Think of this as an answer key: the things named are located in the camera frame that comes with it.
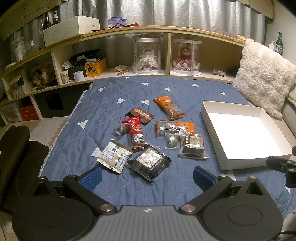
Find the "blue quilted bedspread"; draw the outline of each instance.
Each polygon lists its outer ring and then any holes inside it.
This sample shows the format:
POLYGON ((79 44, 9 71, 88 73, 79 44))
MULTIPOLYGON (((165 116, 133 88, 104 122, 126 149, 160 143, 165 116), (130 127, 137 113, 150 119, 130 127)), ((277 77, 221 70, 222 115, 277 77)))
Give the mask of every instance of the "blue quilted bedspread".
MULTIPOLYGON (((96 81, 82 94, 56 139, 41 169, 42 175, 47 176, 50 181, 58 181, 69 174, 81 175, 98 165, 96 157, 92 156, 93 152, 97 147, 102 151, 111 138, 127 144, 127 134, 114 136, 111 133, 118 123, 127 118, 124 115, 128 111, 140 107, 155 115, 151 122, 143 126, 146 141, 158 145, 173 162, 153 182, 146 181, 128 167, 120 175, 102 167, 102 182, 93 192, 117 208, 121 205, 174 205, 179 208, 202 193, 192 177, 196 166, 201 166, 214 175, 227 173, 219 169, 200 113, 203 100, 248 105, 246 99, 232 85, 215 81, 147 77, 96 81), (210 159, 179 159, 178 150, 164 150, 164 137, 155 137, 155 120, 167 120, 167 116, 153 101, 164 95, 168 95, 186 112, 181 120, 193 122, 196 132, 204 136, 205 150, 210 159)), ((267 167, 234 170, 233 173, 238 181, 246 180, 251 175, 257 176, 283 216, 296 206, 296 198, 293 199, 295 191, 285 188, 282 173, 267 167)))

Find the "fluffy white pillow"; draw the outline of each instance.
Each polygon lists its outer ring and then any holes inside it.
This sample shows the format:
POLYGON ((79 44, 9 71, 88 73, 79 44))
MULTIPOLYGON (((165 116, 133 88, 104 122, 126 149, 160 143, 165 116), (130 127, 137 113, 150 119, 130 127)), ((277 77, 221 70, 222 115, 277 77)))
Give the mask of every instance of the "fluffy white pillow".
POLYGON ((296 65, 260 43, 247 39, 234 87, 276 119, 296 80, 296 65))

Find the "wooden shelf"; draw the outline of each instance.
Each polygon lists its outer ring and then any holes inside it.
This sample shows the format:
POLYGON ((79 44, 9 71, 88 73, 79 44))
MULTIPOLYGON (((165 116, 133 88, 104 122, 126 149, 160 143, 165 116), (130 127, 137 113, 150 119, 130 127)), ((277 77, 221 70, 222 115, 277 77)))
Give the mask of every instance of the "wooden shelf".
POLYGON ((165 71, 162 70, 160 73, 157 74, 151 74, 151 75, 143 75, 143 74, 135 74, 132 71, 129 71, 127 73, 124 73, 122 75, 117 75, 118 72, 112 71, 111 69, 107 69, 104 73, 102 73, 100 76, 95 76, 95 77, 89 77, 89 78, 85 78, 85 80, 83 81, 79 81, 79 82, 75 82, 75 81, 70 81, 69 83, 66 84, 62 84, 62 85, 56 85, 53 87, 47 87, 43 90, 39 90, 39 91, 31 91, 28 94, 19 96, 17 98, 11 99, 11 100, 3 100, 2 102, 0 102, 0 106, 8 104, 10 102, 22 99, 24 97, 27 96, 32 96, 38 93, 42 93, 45 91, 50 91, 50 90, 55 90, 55 89, 60 89, 63 87, 68 87, 68 86, 73 86, 73 85, 81 85, 81 84, 85 84, 85 83, 92 83, 95 82, 97 80, 101 80, 101 79, 105 79, 105 78, 117 78, 117 77, 167 77, 167 78, 183 78, 183 79, 194 79, 194 80, 212 80, 212 81, 217 81, 217 82, 224 82, 224 83, 233 83, 235 77, 233 76, 228 76, 228 77, 221 77, 218 75, 213 75, 210 72, 202 72, 201 75, 183 75, 183 74, 178 74, 175 73, 173 71, 170 71, 170 75, 165 74, 165 71))
POLYGON ((59 43, 50 45, 49 47, 39 50, 39 51, 31 54, 30 56, 26 57, 25 59, 17 62, 15 65, 9 67, 7 70, 2 72, 0 75, 1 76, 7 75, 11 71, 23 66, 24 64, 28 63, 29 61, 31 61, 39 56, 42 56, 46 53, 54 51, 58 48, 72 45, 75 43, 83 42, 83 41, 94 39, 94 38, 100 38, 100 37, 108 37, 108 36, 115 36, 115 35, 121 35, 121 34, 151 33, 151 32, 179 33, 179 34, 190 34, 190 35, 196 35, 196 36, 203 36, 203 37, 217 39, 220 41, 224 41, 224 42, 228 42, 228 43, 232 43, 232 44, 244 47, 244 41, 242 41, 242 40, 231 38, 229 36, 214 33, 214 32, 204 31, 204 30, 200 30, 200 29, 194 29, 194 28, 184 28, 184 27, 175 27, 175 26, 157 26, 157 25, 112 28, 112 29, 104 29, 104 30, 99 30, 97 32, 93 32, 93 33, 79 35, 79 36, 67 39, 65 41, 61 41, 59 43))

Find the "screw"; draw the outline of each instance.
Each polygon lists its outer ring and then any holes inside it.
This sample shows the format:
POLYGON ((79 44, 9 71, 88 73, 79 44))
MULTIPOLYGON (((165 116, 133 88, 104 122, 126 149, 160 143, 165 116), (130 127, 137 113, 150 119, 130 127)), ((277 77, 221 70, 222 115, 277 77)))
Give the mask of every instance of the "screw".
POLYGON ((114 206, 112 204, 103 204, 100 206, 100 209, 103 212, 111 212, 114 210, 114 206))
POLYGON ((187 212, 187 213, 191 213, 193 211, 196 210, 196 207, 191 205, 191 204, 184 204, 181 209, 184 211, 184 212, 187 212))

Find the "green beer bottle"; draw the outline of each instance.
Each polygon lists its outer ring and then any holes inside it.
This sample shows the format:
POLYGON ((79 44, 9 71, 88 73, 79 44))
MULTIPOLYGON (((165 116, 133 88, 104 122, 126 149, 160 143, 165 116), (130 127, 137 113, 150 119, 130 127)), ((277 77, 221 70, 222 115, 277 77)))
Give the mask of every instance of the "green beer bottle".
POLYGON ((281 32, 279 32, 278 40, 276 41, 276 52, 283 56, 284 46, 283 46, 283 37, 281 36, 281 32))

